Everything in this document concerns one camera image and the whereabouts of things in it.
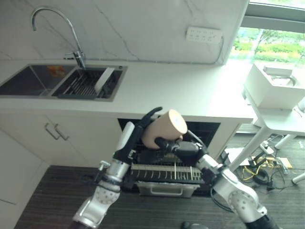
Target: kitchen sink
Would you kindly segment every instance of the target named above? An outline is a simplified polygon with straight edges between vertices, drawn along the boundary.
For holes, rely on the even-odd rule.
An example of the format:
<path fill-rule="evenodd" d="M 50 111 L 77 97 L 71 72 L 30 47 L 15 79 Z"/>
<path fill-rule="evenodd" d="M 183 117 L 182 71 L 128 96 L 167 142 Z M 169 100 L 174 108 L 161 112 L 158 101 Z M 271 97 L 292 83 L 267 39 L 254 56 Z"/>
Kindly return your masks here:
<path fill-rule="evenodd" d="M 47 96 L 74 65 L 27 65 L 0 86 L 0 95 Z"/>
<path fill-rule="evenodd" d="M 27 65 L 0 86 L 0 96 L 112 101 L 127 67 Z"/>
<path fill-rule="evenodd" d="M 111 101 L 127 67 L 99 66 L 75 69 L 52 96 L 60 99 L 103 99 Z"/>

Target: white wall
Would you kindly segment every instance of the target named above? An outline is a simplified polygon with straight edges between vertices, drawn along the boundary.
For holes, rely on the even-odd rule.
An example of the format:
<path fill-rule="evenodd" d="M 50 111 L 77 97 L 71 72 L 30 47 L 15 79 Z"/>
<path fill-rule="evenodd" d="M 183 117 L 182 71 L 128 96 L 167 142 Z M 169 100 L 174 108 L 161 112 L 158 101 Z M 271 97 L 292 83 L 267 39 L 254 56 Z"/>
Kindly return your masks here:
<path fill-rule="evenodd" d="M 247 0 L 1 0 L 0 60 L 62 59 L 75 47 L 65 21 L 50 11 L 30 24 L 34 8 L 60 9 L 89 59 L 214 62 L 221 44 L 186 42 L 188 26 L 221 29 L 220 63 L 229 53 Z"/>

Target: faucet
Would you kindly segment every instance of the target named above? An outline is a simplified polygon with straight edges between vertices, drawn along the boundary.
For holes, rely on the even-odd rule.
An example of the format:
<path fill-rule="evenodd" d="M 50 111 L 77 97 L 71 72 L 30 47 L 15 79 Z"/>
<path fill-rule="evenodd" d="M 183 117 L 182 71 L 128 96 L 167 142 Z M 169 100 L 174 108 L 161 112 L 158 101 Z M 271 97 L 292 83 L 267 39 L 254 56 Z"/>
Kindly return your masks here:
<path fill-rule="evenodd" d="M 35 17 L 37 15 L 37 13 L 39 11 L 42 11 L 42 10 L 50 10 L 50 11 L 53 11 L 55 13 L 57 13 L 58 15 L 60 15 L 63 19 L 66 20 L 66 22 L 68 23 L 68 25 L 70 26 L 71 28 L 71 31 L 72 31 L 72 34 L 74 36 L 74 39 L 76 41 L 76 45 L 77 45 L 77 48 L 78 50 L 75 50 L 71 53 L 67 53 L 67 54 L 73 54 L 74 55 L 74 58 L 78 64 L 78 66 L 80 66 L 81 68 L 85 69 L 86 66 L 85 66 L 85 54 L 83 53 L 82 49 L 81 49 L 81 45 L 78 41 L 78 38 L 76 36 L 76 33 L 75 33 L 75 30 L 74 30 L 74 27 L 71 23 L 71 21 L 66 17 L 66 15 L 64 15 L 61 11 L 59 11 L 58 9 L 54 8 L 54 7 L 51 7 L 51 6 L 40 6 L 40 7 L 37 7 L 36 9 L 34 9 L 32 15 L 31 15 L 31 25 L 32 25 L 32 29 L 34 31 L 36 31 L 36 26 L 35 26 Z"/>

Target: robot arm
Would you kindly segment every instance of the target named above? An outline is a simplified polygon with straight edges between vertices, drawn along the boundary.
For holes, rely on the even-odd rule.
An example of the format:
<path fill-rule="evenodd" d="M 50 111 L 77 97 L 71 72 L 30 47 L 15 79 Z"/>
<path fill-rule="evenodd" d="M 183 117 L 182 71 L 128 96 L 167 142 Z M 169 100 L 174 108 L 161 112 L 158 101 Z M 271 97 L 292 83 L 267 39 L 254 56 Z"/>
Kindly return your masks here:
<path fill-rule="evenodd" d="M 176 143 L 156 138 L 155 143 L 166 152 L 177 155 L 184 163 L 200 169 L 205 183 L 226 200 L 248 229 L 279 229 L 267 216 L 267 209 L 259 203 L 257 193 L 241 183 L 229 168 L 209 156 L 204 143 L 192 132 L 187 134 L 196 142 Z"/>
<path fill-rule="evenodd" d="M 111 164 L 102 162 L 100 171 L 107 167 L 92 197 L 85 200 L 73 217 L 71 229 L 95 229 L 102 222 L 108 208 L 120 196 L 122 180 L 134 157 L 133 148 L 140 140 L 151 116 L 160 111 L 158 107 L 145 115 L 136 125 L 128 123 L 119 139 Z M 187 132 L 190 142 L 176 142 L 161 137 L 154 138 L 157 146 L 166 153 L 174 153 L 185 164 L 196 166 L 203 172 L 206 184 L 220 194 L 230 208 L 240 217 L 248 229 L 279 229 L 267 216 L 267 210 L 259 203 L 256 192 L 242 184 L 237 177 L 222 164 L 208 155 L 204 143 L 192 132 Z"/>
<path fill-rule="evenodd" d="M 108 208 L 120 196 L 122 180 L 134 156 L 133 148 L 140 140 L 144 129 L 151 123 L 151 116 L 160 111 L 157 107 L 146 114 L 136 125 L 129 122 L 120 136 L 111 164 L 101 162 L 100 171 L 107 167 L 92 197 L 78 209 L 70 229 L 95 229 L 102 222 Z"/>

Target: white cabinet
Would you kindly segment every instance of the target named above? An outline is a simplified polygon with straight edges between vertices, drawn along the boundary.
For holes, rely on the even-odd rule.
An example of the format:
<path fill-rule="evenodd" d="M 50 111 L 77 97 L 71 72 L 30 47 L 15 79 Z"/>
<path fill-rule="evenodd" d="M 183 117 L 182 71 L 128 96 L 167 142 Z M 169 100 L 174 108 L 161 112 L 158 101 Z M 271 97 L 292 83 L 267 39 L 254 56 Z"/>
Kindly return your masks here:
<path fill-rule="evenodd" d="M 89 165 L 98 167 L 101 160 L 111 162 L 121 128 L 117 118 L 47 115 L 68 142 L 86 158 Z"/>
<path fill-rule="evenodd" d="M 0 222 L 1 229 L 12 229 L 16 224 L 16 219 L 14 218 L 15 205 L 6 203 L 0 200 Z"/>
<path fill-rule="evenodd" d="M 121 128 L 116 118 L 0 114 L 0 128 L 49 165 L 98 167 L 111 161 Z"/>
<path fill-rule="evenodd" d="M 87 160 L 59 136 L 44 115 L 0 114 L 0 128 L 49 165 L 88 165 Z"/>
<path fill-rule="evenodd" d="M 41 160 L 0 130 L 0 200 L 16 204 Z"/>

